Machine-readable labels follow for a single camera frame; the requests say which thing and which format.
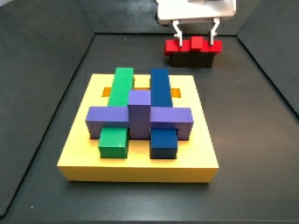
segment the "purple block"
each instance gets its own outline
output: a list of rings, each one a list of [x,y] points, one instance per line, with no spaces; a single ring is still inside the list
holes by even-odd
[[[89,107],[85,122],[91,139],[99,138],[101,128],[128,128],[127,107]]]
[[[131,90],[128,95],[129,136],[149,139],[151,90]]]
[[[152,107],[151,128],[177,129],[179,140],[190,140],[192,124],[192,110],[190,108]]]

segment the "yellow block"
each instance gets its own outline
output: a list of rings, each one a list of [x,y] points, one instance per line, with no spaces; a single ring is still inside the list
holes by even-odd
[[[89,106],[107,106],[103,91],[112,86],[113,74],[93,74],[60,154],[59,169],[67,180],[115,182],[211,182],[219,163],[191,75],[171,75],[171,87],[181,98],[175,107],[191,108],[191,140],[179,141],[176,159],[151,159],[149,141],[129,140],[127,158],[100,158],[99,140],[89,139],[85,117]],[[135,75],[135,88],[149,88],[149,75]]]

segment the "red block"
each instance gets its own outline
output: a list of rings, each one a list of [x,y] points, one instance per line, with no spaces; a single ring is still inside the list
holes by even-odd
[[[187,53],[191,50],[191,41],[186,39],[181,42],[181,46],[179,44],[179,40],[167,39],[164,43],[164,56],[169,56],[172,53]]]
[[[191,37],[191,51],[199,52],[203,46],[203,37]]]
[[[215,40],[214,45],[210,45],[210,41],[204,40],[203,37],[191,37],[191,40],[186,39],[179,45],[177,39],[167,39],[164,43],[164,56],[171,56],[172,53],[220,53],[222,52],[222,41]]]
[[[208,40],[203,40],[202,53],[220,53],[222,52],[222,40],[215,40],[214,45],[210,45]]]

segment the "block structure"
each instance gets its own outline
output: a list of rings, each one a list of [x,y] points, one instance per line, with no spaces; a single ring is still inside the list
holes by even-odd
[[[151,70],[151,100],[153,108],[173,106],[168,69],[153,68]],[[151,128],[151,158],[176,159],[176,152],[176,129]]]
[[[211,67],[214,57],[222,52],[222,41],[215,40],[214,45],[203,37],[191,37],[181,46],[173,39],[165,40],[164,56],[169,56],[171,67]]]
[[[108,98],[99,97],[99,93],[105,87],[112,86],[113,76],[113,74],[93,74],[91,77],[57,163],[65,179],[113,182],[211,182],[219,163],[191,75],[169,75],[171,87],[179,88],[181,92],[181,98],[172,98],[172,105],[176,108],[191,108],[194,119],[190,141],[179,141],[177,158],[151,159],[149,141],[140,140],[128,142],[127,159],[100,158],[99,140],[89,139],[84,119],[89,105],[95,107],[108,105]],[[149,78],[149,75],[136,74],[136,87],[148,88]]]
[[[133,87],[133,68],[119,67],[109,92],[108,106],[127,107],[128,93]],[[103,128],[97,148],[101,158],[127,158],[128,128]]]

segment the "green block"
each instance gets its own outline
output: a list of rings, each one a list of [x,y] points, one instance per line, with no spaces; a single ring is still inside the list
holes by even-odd
[[[97,148],[101,158],[127,158],[128,129],[103,128]]]
[[[108,106],[124,107],[128,103],[128,93],[133,88],[135,73],[132,67],[117,67],[108,97]]]

